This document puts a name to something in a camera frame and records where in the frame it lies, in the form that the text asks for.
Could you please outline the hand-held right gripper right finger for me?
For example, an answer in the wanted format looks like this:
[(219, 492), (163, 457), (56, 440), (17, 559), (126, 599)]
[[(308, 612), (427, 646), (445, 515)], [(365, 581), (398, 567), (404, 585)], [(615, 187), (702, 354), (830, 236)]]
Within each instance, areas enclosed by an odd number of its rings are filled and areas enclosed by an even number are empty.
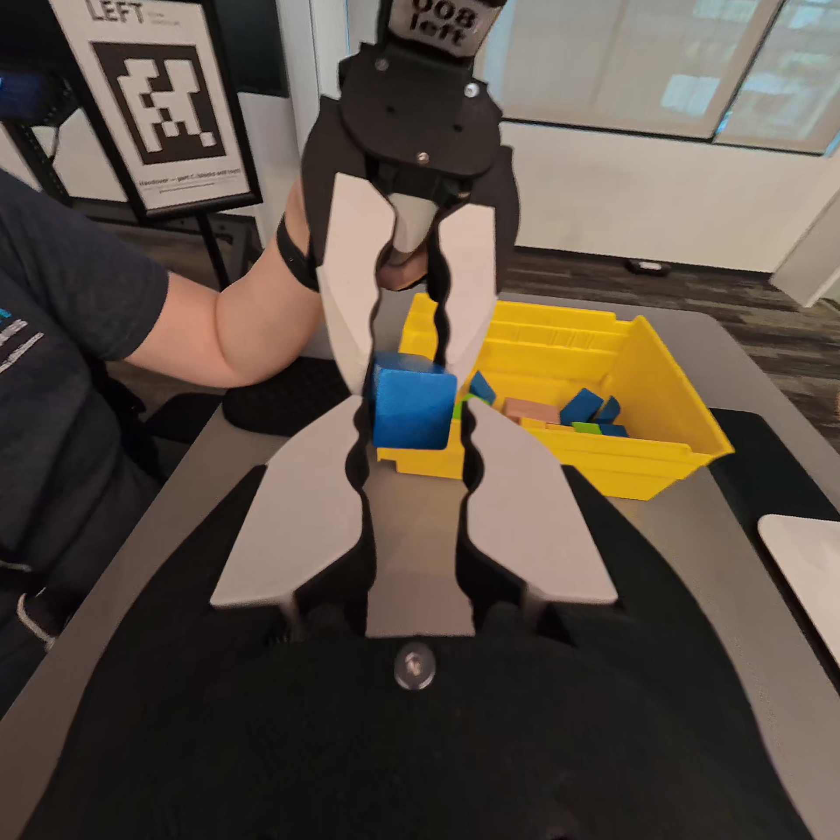
[(462, 412), (461, 442), (455, 574), (474, 628), (498, 604), (519, 609), (530, 627), (553, 604), (615, 606), (616, 586), (558, 459), (479, 400)]

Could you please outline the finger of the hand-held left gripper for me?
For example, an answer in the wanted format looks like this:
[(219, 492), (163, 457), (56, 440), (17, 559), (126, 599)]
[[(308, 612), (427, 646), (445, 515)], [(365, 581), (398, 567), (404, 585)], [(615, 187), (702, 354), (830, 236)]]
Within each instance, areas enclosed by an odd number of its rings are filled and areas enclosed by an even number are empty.
[(381, 296), (376, 275), (395, 223), (393, 206), (372, 183), (336, 174), (318, 283), (332, 357), (355, 396), (364, 393), (371, 364)]
[(458, 380), (473, 371), (497, 305), (495, 233), (492, 207), (463, 205), (438, 221), (427, 245), (434, 361)]

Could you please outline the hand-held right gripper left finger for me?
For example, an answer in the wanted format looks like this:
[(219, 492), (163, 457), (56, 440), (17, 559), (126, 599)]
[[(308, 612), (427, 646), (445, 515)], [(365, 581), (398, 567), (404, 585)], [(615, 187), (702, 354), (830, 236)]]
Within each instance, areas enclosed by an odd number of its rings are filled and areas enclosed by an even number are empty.
[(364, 485), (370, 475), (366, 400), (350, 395), (266, 462), (209, 599), (217, 610), (277, 607), (296, 628), (335, 607), (366, 635), (376, 546)]

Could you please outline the yellow plastic bin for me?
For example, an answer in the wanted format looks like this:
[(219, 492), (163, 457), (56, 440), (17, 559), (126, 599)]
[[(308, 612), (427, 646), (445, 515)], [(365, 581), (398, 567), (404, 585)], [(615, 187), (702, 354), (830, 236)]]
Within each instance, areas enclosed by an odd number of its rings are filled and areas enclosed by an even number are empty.
[(614, 400), (616, 433), (587, 434), (534, 416), (528, 432), (605, 497), (649, 501), (734, 449), (659, 338), (638, 316), (500, 301), (474, 373), (496, 394), (500, 423), (517, 424), (507, 404), (519, 400), (564, 409), (583, 389)]

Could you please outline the person's left forearm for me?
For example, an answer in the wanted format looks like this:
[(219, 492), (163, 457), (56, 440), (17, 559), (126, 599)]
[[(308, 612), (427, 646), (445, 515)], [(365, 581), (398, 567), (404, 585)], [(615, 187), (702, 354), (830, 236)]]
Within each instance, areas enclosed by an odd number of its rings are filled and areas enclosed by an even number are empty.
[(254, 385), (285, 370), (321, 318), (320, 295), (292, 274), (274, 238), (222, 291), (170, 273), (161, 313), (126, 361), (192, 385)]

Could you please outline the person's left hand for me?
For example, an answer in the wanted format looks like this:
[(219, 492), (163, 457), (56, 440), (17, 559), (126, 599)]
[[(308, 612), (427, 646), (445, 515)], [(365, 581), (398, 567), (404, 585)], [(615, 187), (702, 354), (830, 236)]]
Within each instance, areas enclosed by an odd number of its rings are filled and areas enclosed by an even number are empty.
[(403, 291), (420, 284), (427, 276), (427, 251), (420, 248), (402, 263), (386, 261), (376, 274), (379, 288), (387, 291)]

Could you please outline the black wrist band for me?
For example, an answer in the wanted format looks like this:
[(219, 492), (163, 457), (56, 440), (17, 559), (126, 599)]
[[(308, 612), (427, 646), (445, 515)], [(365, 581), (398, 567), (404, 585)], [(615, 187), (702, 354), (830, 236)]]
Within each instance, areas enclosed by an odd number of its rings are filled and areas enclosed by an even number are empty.
[(283, 263), (295, 280), (310, 291), (320, 293), (314, 254), (310, 247), (304, 252), (292, 240), (285, 214), (280, 218), (276, 230), (276, 245)]

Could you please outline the black mesh pad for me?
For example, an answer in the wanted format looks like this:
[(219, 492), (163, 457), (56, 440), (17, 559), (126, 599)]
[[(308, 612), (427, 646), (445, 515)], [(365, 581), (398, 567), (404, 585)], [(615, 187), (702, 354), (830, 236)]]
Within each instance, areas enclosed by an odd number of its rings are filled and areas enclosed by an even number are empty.
[(246, 432), (290, 438), (349, 395), (333, 360), (302, 356), (267, 381), (228, 390), (222, 412)]

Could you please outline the large office window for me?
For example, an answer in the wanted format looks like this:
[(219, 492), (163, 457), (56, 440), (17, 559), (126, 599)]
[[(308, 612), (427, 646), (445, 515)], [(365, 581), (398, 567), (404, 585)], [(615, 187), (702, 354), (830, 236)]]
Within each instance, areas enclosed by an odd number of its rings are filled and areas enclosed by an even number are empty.
[(838, 150), (839, 2), (510, 2), (476, 67), (516, 123)]

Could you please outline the framed black white sign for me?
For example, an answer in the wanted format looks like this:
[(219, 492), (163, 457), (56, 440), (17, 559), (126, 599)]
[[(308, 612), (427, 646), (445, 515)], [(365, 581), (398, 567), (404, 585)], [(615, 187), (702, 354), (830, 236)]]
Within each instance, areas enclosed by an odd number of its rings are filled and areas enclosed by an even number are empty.
[(262, 202), (213, 2), (52, 1), (68, 79), (141, 224), (192, 217), (221, 288), (210, 214)]

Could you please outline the person in dark shirt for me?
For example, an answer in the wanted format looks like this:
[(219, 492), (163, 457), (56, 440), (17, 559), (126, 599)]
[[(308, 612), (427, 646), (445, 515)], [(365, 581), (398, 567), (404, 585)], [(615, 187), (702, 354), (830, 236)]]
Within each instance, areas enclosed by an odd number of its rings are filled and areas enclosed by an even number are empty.
[(161, 487), (125, 447), (106, 363), (149, 336), (169, 276), (17, 177), (1, 182), (5, 715)]

